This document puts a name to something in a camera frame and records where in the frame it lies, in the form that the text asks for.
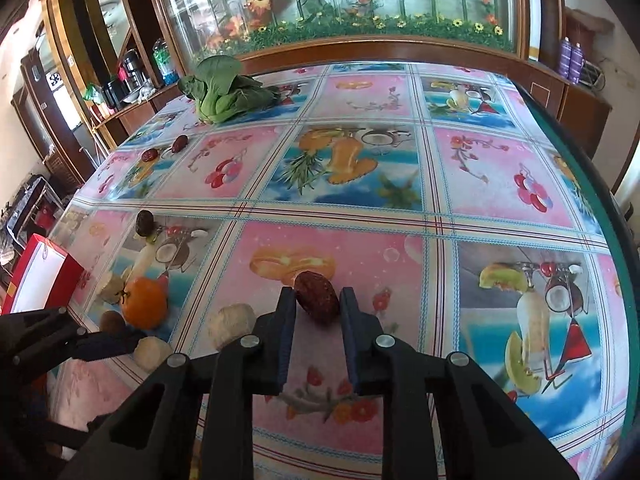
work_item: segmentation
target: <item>cardboard box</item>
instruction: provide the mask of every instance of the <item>cardboard box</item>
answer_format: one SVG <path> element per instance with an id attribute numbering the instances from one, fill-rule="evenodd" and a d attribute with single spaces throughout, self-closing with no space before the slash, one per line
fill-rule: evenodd
<path id="1" fill-rule="evenodd" d="M 0 314 L 68 306 L 83 271 L 62 247 L 32 235 L 15 267 Z"/>

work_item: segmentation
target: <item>metal screw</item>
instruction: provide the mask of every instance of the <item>metal screw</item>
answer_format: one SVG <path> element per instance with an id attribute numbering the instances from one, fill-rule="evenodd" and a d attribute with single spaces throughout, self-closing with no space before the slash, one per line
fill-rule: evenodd
<path id="1" fill-rule="evenodd" d="M 469 364 L 469 356 L 462 352 L 453 352 L 449 357 L 449 361 L 456 366 L 467 366 Z"/>
<path id="2" fill-rule="evenodd" d="M 187 362 L 187 356 L 185 354 L 171 354 L 167 359 L 166 363 L 171 368 L 179 368 L 183 364 Z"/>
<path id="3" fill-rule="evenodd" d="M 260 338 L 257 335 L 249 334 L 240 340 L 240 345 L 244 348 L 253 348 L 260 344 Z"/>
<path id="4" fill-rule="evenodd" d="M 392 335 L 382 334 L 376 338 L 376 345 L 382 346 L 382 348 L 390 348 L 396 344 L 396 340 Z"/>

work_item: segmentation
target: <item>plastic tablecloth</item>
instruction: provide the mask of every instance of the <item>plastic tablecloth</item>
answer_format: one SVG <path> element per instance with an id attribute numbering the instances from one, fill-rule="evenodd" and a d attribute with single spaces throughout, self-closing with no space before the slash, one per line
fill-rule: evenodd
<path id="1" fill-rule="evenodd" d="M 273 108 L 212 126 L 178 98 L 79 190 L 52 233 L 86 269 L 78 319 L 97 330 L 118 308 L 98 280 L 144 265 L 170 311 L 149 333 L 202 356 L 220 308 L 270 312 L 297 273 L 319 272 L 419 351 L 467 352 L 594 478 L 635 395 L 622 278 L 584 181 L 524 96 L 436 64 L 258 79 L 279 86 Z M 160 156 L 143 162 L 149 148 Z M 142 208 L 162 227 L 152 259 L 134 231 Z M 128 356 L 108 363 L 129 388 L 146 377 Z M 283 394 L 254 399 L 254 451 L 257 478 L 379 477 L 382 402 L 352 393 L 338 322 L 299 312 Z"/>

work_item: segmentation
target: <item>plastic bottle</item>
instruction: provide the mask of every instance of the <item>plastic bottle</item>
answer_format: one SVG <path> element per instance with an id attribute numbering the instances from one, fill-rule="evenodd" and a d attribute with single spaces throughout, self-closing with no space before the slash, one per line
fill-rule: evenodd
<path id="1" fill-rule="evenodd" d="M 580 72 L 582 71 L 582 60 L 584 54 L 580 48 L 580 43 L 576 43 L 571 49 L 571 61 L 569 63 L 569 81 L 574 84 L 580 82 Z"/>
<path id="2" fill-rule="evenodd" d="M 560 53 L 558 56 L 558 68 L 556 72 L 564 78 L 569 79 L 569 63 L 571 62 L 571 43 L 569 38 L 564 38 L 560 42 Z"/>
<path id="3" fill-rule="evenodd" d="M 154 60 L 165 84 L 170 85 L 180 79 L 163 38 L 158 39 L 154 44 Z"/>

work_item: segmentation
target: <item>glass cabinet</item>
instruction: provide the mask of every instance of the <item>glass cabinet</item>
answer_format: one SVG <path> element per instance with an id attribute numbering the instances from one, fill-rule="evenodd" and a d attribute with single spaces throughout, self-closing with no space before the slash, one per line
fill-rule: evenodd
<path id="1" fill-rule="evenodd" d="M 184 68 L 329 36 L 409 34 L 513 50 L 514 0 L 162 0 Z"/>

